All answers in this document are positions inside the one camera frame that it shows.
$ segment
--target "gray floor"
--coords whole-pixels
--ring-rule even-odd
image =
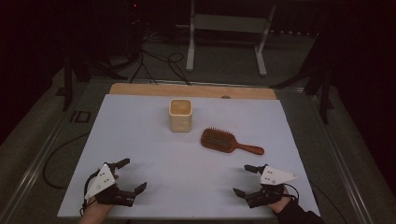
[[[187,44],[180,41],[149,41],[144,49],[164,56],[172,53],[187,55]],[[260,77],[249,45],[225,47],[199,40],[194,70],[184,71],[186,58],[179,64],[193,84],[243,85],[268,87],[296,75],[314,39],[305,36],[270,35],[264,48],[268,77]],[[148,73],[158,83],[183,84],[167,63],[145,55],[148,71],[141,69],[134,82],[148,83]],[[138,64],[120,71],[131,77]],[[55,92],[63,85],[63,71],[54,77],[54,85],[31,109],[0,148],[0,223],[76,223],[58,218],[57,212],[65,189],[49,187],[43,180],[43,161],[63,143],[88,133],[103,97],[117,80],[95,75],[90,83],[75,83],[75,101],[63,112],[63,98]],[[329,110],[329,125],[318,117],[315,97],[301,93],[306,80],[276,91],[285,112],[308,177],[315,184],[318,207],[326,223],[343,223],[338,208],[347,223],[396,223],[396,200],[375,167],[370,154],[342,105],[337,89],[331,89],[333,109]],[[74,110],[90,111],[88,123],[69,122]],[[47,166],[51,183],[67,187],[74,172],[86,137],[60,148]],[[331,199],[335,207],[326,198]],[[124,223],[108,220],[106,223]],[[152,221],[154,223],[202,223],[203,221]],[[216,223],[276,223],[274,220],[206,221]],[[150,223],[135,220],[134,223]]]

